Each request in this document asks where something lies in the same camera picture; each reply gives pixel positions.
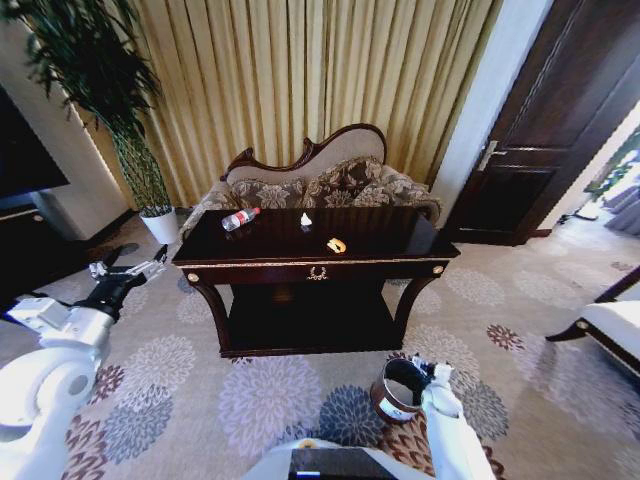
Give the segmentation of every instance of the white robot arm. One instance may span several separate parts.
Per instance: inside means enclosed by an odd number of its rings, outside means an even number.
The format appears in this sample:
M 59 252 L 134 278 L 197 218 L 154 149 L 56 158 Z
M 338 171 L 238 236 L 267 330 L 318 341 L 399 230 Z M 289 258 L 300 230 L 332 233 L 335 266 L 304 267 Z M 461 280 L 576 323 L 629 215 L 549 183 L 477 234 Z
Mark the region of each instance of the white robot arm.
M 494 480 L 482 445 L 449 385 L 452 368 L 436 364 L 434 378 L 422 392 L 427 437 L 438 480 Z
M 111 263 L 117 258 L 112 256 Z M 153 261 L 135 267 L 91 264 L 98 282 L 87 299 L 65 307 L 51 298 L 28 298 L 9 314 L 40 334 L 41 350 L 0 370 L 0 425 L 28 429 L 0 441 L 3 480 L 59 480 L 68 458 L 65 435 L 91 395 L 108 350 L 109 329 L 127 293 L 163 269 L 166 246 Z

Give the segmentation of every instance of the console table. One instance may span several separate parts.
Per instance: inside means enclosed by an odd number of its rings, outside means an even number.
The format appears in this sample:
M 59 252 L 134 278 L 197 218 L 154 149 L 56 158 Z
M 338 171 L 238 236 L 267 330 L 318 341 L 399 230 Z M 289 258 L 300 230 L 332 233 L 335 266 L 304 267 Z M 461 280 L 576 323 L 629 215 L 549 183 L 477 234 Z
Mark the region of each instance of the console table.
M 226 232 L 230 213 L 207 211 L 173 258 L 209 303 L 223 357 L 400 349 L 415 298 L 460 253 L 412 207 L 262 210 Z M 412 280 L 392 316 L 381 292 L 394 278 Z

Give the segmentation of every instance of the wooden door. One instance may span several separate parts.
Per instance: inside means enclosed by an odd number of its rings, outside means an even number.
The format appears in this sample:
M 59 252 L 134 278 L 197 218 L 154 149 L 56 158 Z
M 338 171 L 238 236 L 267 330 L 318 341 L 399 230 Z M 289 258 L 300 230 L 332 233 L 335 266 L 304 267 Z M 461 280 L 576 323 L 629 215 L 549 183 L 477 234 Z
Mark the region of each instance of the wooden door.
M 525 243 L 640 98 L 640 1 L 557 0 L 445 226 Z

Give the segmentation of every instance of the curtain fold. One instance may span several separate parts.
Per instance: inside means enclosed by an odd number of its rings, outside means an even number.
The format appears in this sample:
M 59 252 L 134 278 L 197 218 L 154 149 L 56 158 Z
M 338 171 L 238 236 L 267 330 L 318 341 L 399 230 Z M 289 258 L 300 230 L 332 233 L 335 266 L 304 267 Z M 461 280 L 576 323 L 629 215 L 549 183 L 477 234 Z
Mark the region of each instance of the curtain fold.
M 245 148 L 287 165 L 304 136 L 355 122 L 383 131 L 389 165 L 432 181 L 500 0 L 134 4 L 162 87 L 147 140 L 187 206 Z

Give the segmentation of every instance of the table leg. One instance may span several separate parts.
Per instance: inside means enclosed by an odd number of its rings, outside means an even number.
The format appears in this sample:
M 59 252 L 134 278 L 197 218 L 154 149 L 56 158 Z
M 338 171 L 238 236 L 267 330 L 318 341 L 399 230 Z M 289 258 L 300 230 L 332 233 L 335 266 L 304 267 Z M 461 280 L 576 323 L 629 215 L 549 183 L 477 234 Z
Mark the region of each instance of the table leg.
M 231 341 L 229 340 L 229 332 L 227 331 L 229 318 L 227 317 L 227 309 L 224 306 L 220 292 L 218 292 L 218 289 L 215 286 L 204 285 L 202 283 L 192 285 L 192 287 L 202 294 L 209 304 L 209 308 L 211 308 L 213 321 L 215 322 L 216 330 L 218 331 L 220 353 L 230 350 Z
M 401 341 L 404 339 L 404 332 L 407 329 L 407 320 L 409 319 L 413 302 L 422 289 L 435 279 L 436 277 L 414 278 L 409 282 L 409 285 L 406 286 L 404 292 L 402 292 L 402 297 L 400 297 L 400 301 L 398 302 L 394 319 Z

